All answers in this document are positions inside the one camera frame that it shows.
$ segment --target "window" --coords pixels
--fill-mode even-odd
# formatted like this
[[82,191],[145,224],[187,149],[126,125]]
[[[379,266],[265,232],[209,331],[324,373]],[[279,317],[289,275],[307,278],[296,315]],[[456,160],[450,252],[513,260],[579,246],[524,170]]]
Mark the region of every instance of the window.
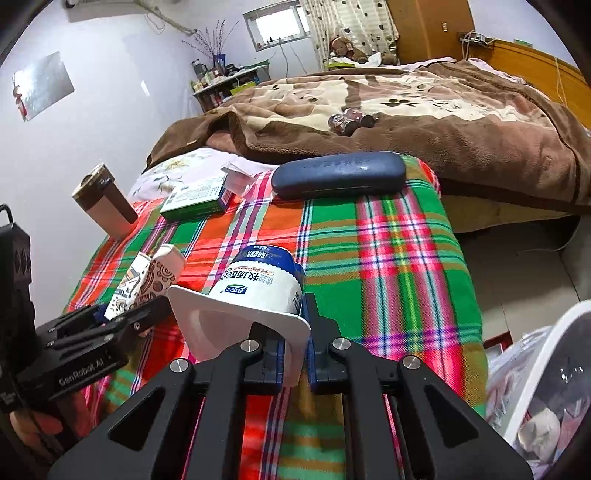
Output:
[[256,50],[310,36],[310,26],[299,0],[258,8],[244,14]]

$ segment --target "brown blanket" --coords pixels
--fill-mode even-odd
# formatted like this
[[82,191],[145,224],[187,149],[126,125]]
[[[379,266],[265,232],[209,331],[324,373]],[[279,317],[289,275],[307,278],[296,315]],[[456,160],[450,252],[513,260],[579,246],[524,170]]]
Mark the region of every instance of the brown blanket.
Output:
[[[327,120],[346,107],[377,113],[351,137]],[[422,158],[444,194],[590,213],[591,138],[574,115],[533,88],[468,62],[416,72],[344,69],[266,82],[223,107],[172,124],[148,167],[230,132],[236,152],[281,164],[359,150]]]

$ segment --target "heart patterned curtain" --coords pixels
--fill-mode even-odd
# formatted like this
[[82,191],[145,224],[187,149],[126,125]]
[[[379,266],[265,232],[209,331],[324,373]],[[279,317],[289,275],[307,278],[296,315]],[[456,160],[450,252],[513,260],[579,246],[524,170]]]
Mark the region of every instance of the heart patterned curtain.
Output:
[[389,53],[398,30],[385,0],[300,0],[320,65],[330,57],[329,42],[347,37],[366,55]]

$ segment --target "fleece blanket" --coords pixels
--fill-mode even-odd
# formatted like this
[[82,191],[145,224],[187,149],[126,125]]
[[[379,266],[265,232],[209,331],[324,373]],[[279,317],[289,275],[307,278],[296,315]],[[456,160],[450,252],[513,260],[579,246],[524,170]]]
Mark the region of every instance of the fleece blanket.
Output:
[[[165,242],[187,259],[179,284],[205,293],[241,248],[279,245],[302,264],[305,291],[344,336],[375,355],[418,355],[483,413],[486,358],[472,281],[437,179],[416,158],[404,161],[407,185],[392,196],[271,201],[267,173],[255,183],[253,202],[234,199],[226,213],[207,219],[167,223],[162,199],[138,202],[135,231],[100,246],[68,309],[108,301],[137,252],[152,254]],[[125,368],[86,390],[94,422],[181,356],[191,358],[170,318],[138,339]],[[344,479],[341,405],[339,395],[312,397],[305,373],[297,388],[249,397],[240,479]]]
[[[332,133],[328,118],[348,107],[375,113],[376,125],[351,137]],[[390,150],[423,159],[444,194],[591,213],[591,138],[580,122],[527,85],[466,61],[266,82],[173,124],[148,166],[205,145],[220,129],[236,153],[263,163]]]

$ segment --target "plaid tablecloth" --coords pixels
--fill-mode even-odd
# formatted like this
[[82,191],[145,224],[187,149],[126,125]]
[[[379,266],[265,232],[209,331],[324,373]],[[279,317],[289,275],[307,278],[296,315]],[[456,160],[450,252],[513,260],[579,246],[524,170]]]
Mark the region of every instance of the plaid tablecloth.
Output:
[[[389,197],[270,201],[266,174],[256,201],[235,199],[206,220],[167,223],[161,200],[137,203],[134,233],[100,246],[67,309],[107,302],[137,252],[165,242],[187,258],[178,283],[205,293],[242,247],[279,245],[302,264],[305,291],[343,336],[387,358],[419,356],[483,412],[486,358],[472,281],[433,172],[404,160],[407,186]],[[125,368],[86,390],[95,424],[180,356],[192,358],[171,318],[138,341]],[[248,398],[242,479],[342,479],[343,447],[340,397],[312,398],[305,376],[276,397]]]

